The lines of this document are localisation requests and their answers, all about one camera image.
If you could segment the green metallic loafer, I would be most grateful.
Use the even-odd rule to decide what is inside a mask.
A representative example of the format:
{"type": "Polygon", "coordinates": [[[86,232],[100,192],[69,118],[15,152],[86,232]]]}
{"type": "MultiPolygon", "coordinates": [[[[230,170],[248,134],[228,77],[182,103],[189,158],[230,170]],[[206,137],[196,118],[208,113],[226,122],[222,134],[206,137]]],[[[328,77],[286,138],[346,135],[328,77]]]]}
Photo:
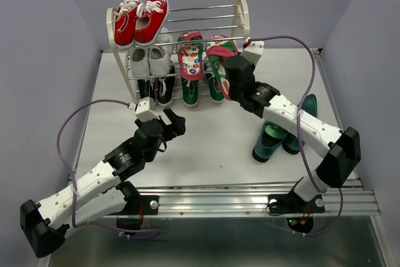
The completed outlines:
{"type": "MultiPolygon", "coordinates": [[[[318,101],[315,94],[309,94],[306,96],[302,109],[310,115],[318,116],[318,101]]],[[[298,154],[300,152],[299,140],[295,135],[288,133],[285,140],[282,142],[284,150],[289,154],[298,154]]]]}
{"type": "Polygon", "coordinates": [[[252,157],[265,163],[286,139],[288,131],[275,123],[265,121],[252,149],[252,157]]]}

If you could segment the pink kids sandal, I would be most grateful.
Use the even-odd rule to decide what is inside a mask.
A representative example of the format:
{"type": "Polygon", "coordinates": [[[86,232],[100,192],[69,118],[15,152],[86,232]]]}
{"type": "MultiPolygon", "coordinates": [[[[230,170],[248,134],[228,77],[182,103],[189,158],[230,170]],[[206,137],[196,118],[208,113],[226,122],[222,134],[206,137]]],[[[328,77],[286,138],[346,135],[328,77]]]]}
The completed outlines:
{"type": "Polygon", "coordinates": [[[199,81],[203,76],[203,36],[199,31],[183,32],[177,39],[177,58],[180,75],[188,81],[199,81]]]}
{"type": "Polygon", "coordinates": [[[236,43],[225,35],[215,34],[209,38],[205,50],[222,95],[228,101],[231,101],[231,98],[229,97],[229,81],[226,78],[223,63],[226,58],[238,54],[236,43]]]}

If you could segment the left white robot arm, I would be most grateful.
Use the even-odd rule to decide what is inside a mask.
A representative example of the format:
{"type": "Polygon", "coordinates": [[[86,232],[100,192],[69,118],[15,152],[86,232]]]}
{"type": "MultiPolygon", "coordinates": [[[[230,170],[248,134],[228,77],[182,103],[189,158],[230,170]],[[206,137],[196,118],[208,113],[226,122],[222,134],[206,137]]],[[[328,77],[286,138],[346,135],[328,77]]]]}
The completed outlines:
{"type": "Polygon", "coordinates": [[[133,137],[106,154],[90,171],[70,185],[40,201],[25,201],[20,209],[20,227],[37,258],[43,258],[65,242],[80,226],[96,225],[103,216],[142,206],[141,195],[129,178],[154,161],[166,143],[186,132],[186,120],[165,108],[170,120],[140,104],[135,115],[138,128],[133,137]]]}

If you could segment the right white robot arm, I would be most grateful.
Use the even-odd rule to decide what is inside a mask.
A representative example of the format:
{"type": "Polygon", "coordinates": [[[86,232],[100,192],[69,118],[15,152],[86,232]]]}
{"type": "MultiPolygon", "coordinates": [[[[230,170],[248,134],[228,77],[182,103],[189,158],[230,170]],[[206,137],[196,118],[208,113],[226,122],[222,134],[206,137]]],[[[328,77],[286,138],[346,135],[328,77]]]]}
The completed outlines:
{"type": "Polygon", "coordinates": [[[256,81],[254,65],[241,55],[224,60],[229,97],[240,106],[297,136],[322,159],[287,194],[272,194],[272,214],[302,213],[315,206],[328,188],[341,188],[361,160],[360,136],[352,127],[339,129],[301,111],[276,88],[256,81]]]}

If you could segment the green canvas sneaker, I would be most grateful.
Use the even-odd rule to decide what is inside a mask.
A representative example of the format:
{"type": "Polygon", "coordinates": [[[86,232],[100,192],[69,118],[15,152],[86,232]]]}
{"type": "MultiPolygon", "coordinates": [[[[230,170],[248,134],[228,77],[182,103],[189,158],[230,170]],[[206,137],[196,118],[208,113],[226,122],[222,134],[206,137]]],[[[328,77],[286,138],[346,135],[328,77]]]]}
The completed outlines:
{"type": "Polygon", "coordinates": [[[190,81],[188,79],[181,78],[181,84],[182,100],[184,104],[190,108],[197,106],[199,100],[199,81],[190,81]]]}
{"type": "Polygon", "coordinates": [[[206,62],[204,64],[204,70],[206,72],[206,79],[209,87],[209,94],[215,103],[221,103],[224,100],[224,96],[220,90],[219,83],[212,71],[211,64],[206,62]]]}

